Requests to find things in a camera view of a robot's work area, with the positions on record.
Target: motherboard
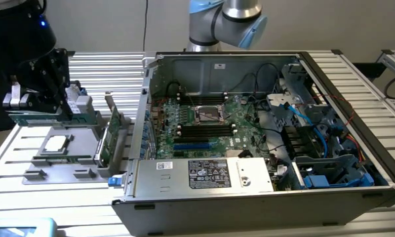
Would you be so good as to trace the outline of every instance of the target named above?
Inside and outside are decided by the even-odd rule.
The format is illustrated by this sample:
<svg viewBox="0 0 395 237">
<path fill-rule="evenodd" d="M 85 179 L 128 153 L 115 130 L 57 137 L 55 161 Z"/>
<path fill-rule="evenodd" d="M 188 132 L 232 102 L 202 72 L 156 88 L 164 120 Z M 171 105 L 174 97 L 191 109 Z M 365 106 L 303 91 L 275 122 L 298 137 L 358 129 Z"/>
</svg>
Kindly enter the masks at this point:
<svg viewBox="0 0 395 237">
<path fill-rule="evenodd" d="M 247 101 L 240 95 L 156 101 L 156 158 L 267 157 L 263 132 L 246 119 Z"/>
</svg>

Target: red cable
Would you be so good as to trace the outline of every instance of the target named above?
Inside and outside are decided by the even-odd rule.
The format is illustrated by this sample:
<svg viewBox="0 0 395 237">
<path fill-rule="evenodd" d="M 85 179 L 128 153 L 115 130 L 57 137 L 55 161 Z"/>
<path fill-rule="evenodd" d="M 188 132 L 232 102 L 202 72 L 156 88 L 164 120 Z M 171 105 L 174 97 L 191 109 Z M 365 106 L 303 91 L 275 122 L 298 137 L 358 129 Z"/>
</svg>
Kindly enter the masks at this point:
<svg viewBox="0 0 395 237">
<path fill-rule="evenodd" d="M 346 138 L 347 138 L 350 141 L 353 141 L 353 142 L 355 143 L 357 150 L 358 150 L 358 159 L 359 159 L 359 161 L 362 162 L 363 159 L 362 159 L 362 150 L 361 150 L 361 146 L 359 146 L 358 142 L 357 142 L 350 136 L 347 136 Z"/>
<path fill-rule="evenodd" d="M 313 98 L 318 99 L 321 96 L 330 96 L 330 97 L 333 97 L 333 98 L 335 98 L 335 99 L 338 99 L 341 101 L 345 101 L 350 105 L 350 107 L 351 107 L 351 115 L 350 115 L 350 118 L 349 118 L 349 120 L 346 122 L 346 125 L 349 125 L 353 118 L 354 118 L 354 114 L 355 114 L 355 111 L 354 111 L 354 108 L 353 108 L 353 105 L 350 104 L 350 102 L 343 97 L 338 97 L 337 95 L 319 95 L 319 96 L 314 96 Z"/>
</svg>

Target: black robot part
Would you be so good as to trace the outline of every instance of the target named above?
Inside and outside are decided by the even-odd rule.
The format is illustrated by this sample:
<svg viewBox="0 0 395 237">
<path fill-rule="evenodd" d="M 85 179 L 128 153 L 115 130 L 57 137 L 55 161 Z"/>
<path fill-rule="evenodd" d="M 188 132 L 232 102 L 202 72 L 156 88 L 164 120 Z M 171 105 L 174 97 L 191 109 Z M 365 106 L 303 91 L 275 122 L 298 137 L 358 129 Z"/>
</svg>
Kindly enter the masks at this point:
<svg viewBox="0 0 395 237">
<path fill-rule="evenodd" d="M 41 13 L 39 0 L 0 11 L 0 70 L 9 75 L 53 50 L 56 38 Z"/>
<path fill-rule="evenodd" d="M 56 113 L 71 120 L 65 88 L 69 86 L 65 49 L 55 49 L 56 38 L 39 0 L 0 10 L 0 71 L 20 93 L 19 104 L 8 93 L 3 101 L 12 111 Z"/>
</svg>

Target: white wall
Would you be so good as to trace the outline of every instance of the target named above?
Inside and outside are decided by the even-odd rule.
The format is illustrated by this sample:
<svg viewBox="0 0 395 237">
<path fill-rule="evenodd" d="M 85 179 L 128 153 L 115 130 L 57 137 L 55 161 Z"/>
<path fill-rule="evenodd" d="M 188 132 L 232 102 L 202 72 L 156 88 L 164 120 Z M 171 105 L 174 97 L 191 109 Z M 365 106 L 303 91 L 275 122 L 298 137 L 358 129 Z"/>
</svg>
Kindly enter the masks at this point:
<svg viewBox="0 0 395 237">
<path fill-rule="evenodd" d="M 254 49 L 341 49 L 353 61 L 395 49 L 395 0 L 260 0 L 268 15 Z M 57 44 L 76 51 L 142 51 L 146 0 L 49 0 Z M 150 0 L 147 50 L 182 50 L 188 0 Z"/>
</svg>

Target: blue cable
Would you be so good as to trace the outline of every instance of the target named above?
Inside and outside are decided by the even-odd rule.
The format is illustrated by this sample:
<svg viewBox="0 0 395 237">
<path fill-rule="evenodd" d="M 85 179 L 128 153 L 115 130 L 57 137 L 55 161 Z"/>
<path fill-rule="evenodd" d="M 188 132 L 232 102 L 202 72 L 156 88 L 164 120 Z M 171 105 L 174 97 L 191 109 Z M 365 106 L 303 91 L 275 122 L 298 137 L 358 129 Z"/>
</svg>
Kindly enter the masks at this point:
<svg viewBox="0 0 395 237">
<path fill-rule="evenodd" d="M 327 157 L 327 150 L 329 150 L 329 147 L 327 147 L 327 142 L 326 142 L 326 140 L 325 140 L 325 138 L 323 138 L 323 136 L 322 136 L 322 133 L 319 132 L 318 128 L 314 126 L 314 124 L 313 124 L 313 122 L 311 122 L 311 120 L 310 120 L 310 118 L 309 118 L 307 116 L 304 116 L 303 114 L 300 114 L 300 113 L 295 110 L 295 108 L 292 108 L 292 106 L 288 106 L 288 110 L 291 110 L 292 113 L 295 113 L 296 116 L 299 116 L 300 118 L 306 119 L 306 120 L 307 120 L 307 123 L 310 124 L 310 126 L 314 127 L 314 131 L 315 131 L 318 137 L 321 138 L 321 142 L 322 142 L 322 144 L 323 144 L 323 148 L 325 148 L 323 158 L 326 158 L 326 157 Z"/>
</svg>

